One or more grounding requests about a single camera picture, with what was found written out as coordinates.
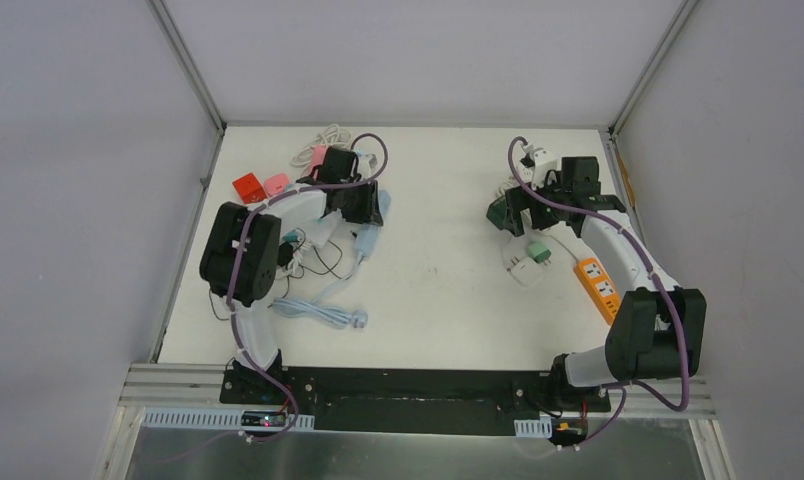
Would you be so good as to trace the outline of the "light green plug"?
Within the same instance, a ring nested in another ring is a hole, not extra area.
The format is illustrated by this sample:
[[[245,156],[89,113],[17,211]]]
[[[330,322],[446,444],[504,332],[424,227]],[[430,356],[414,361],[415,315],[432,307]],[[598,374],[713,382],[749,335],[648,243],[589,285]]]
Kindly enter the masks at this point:
[[[538,265],[548,265],[551,263],[552,251],[545,242],[536,240],[527,244],[526,255]]]

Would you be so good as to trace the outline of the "white multicolour power strip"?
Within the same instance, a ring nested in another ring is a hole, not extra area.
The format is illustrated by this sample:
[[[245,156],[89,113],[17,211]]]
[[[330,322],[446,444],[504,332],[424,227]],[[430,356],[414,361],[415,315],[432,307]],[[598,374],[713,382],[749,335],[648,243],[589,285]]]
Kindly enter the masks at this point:
[[[305,240],[318,249],[323,248],[331,238],[334,231],[343,222],[339,210],[332,211],[318,220],[303,224],[300,229],[304,232]]]

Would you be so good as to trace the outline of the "small white cube adapter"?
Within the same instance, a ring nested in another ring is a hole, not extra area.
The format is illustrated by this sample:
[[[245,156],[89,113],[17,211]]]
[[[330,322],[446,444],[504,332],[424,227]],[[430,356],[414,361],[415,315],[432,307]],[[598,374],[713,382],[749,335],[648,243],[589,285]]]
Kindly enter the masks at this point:
[[[522,288],[537,283],[543,276],[543,268],[526,251],[524,238],[511,238],[500,249],[503,268]]]

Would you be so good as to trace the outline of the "orange power strip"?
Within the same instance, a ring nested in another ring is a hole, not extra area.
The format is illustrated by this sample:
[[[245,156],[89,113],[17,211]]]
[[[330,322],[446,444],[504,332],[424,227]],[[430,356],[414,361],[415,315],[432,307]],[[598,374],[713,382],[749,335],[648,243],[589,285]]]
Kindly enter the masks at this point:
[[[612,326],[621,305],[613,280],[596,258],[579,260],[573,271],[608,326]]]

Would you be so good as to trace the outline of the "black plug adapter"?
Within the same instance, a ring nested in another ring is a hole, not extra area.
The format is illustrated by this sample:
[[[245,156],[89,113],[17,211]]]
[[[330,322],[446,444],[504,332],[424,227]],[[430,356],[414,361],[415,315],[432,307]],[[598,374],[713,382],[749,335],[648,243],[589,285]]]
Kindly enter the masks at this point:
[[[277,266],[280,268],[287,267],[294,259],[294,252],[295,246],[292,243],[281,243],[278,247]]]

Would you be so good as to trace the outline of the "light blue power strip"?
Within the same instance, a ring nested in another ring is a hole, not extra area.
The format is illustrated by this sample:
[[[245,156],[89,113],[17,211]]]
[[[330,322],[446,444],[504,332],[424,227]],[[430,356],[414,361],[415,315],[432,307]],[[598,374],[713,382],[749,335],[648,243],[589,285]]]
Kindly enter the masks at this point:
[[[342,272],[338,269],[344,259],[340,245],[330,238],[321,249],[312,246],[305,240],[304,232],[300,229],[302,225],[284,235],[282,243],[289,242],[295,246],[294,259],[287,267],[278,268],[277,277],[290,283],[311,273],[320,277],[330,276],[334,281],[310,299],[292,297],[286,292],[272,301],[272,312],[284,318],[312,318],[336,329],[365,328],[368,323],[366,311],[346,310],[326,301],[353,280],[362,264],[373,255],[381,227],[361,225],[351,232],[353,261],[350,269]]]

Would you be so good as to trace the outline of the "red cube socket adapter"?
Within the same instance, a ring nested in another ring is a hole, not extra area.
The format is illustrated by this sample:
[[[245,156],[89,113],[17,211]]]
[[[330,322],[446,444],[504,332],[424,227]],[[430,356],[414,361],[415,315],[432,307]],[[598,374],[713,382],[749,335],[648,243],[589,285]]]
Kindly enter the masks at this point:
[[[235,179],[232,186],[243,204],[254,204],[267,198],[262,183],[252,172]]]

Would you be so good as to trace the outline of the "dark green cube adapter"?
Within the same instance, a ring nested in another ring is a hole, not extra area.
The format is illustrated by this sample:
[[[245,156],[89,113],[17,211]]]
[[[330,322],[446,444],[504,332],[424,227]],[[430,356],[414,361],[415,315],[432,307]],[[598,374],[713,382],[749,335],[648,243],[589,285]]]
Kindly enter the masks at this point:
[[[500,196],[489,204],[486,211],[486,219],[498,230],[513,230],[514,222],[505,196]]]

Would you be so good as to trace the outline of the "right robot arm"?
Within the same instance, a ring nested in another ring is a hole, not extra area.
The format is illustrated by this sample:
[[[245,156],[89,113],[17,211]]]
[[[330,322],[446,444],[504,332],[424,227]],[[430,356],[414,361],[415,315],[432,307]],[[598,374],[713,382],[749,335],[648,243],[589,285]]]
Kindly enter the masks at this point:
[[[602,193],[595,157],[565,157],[558,170],[536,165],[530,156],[508,165],[517,184],[494,202],[504,212],[497,228],[521,237],[530,229],[569,226],[593,251],[620,298],[600,346],[554,359],[545,384],[547,400],[568,410],[588,390],[625,385],[660,398],[649,381],[678,379],[681,398],[669,406],[684,409],[690,379],[699,369],[705,296],[680,286],[653,259],[621,200]]]

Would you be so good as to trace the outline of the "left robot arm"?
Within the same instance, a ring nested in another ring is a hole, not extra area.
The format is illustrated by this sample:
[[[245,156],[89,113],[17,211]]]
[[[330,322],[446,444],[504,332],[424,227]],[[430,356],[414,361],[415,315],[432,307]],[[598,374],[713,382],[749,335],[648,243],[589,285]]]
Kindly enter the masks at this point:
[[[378,179],[388,160],[382,158],[367,176],[359,170],[361,163],[356,151],[330,147],[323,163],[282,192],[248,205],[226,201],[216,210],[199,276],[225,304],[235,359],[251,369],[244,389],[259,404],[275,402],[284,386],[270,369],[280,347],[269,322],[283,237],[331,213],[365,226],[384,223]]]

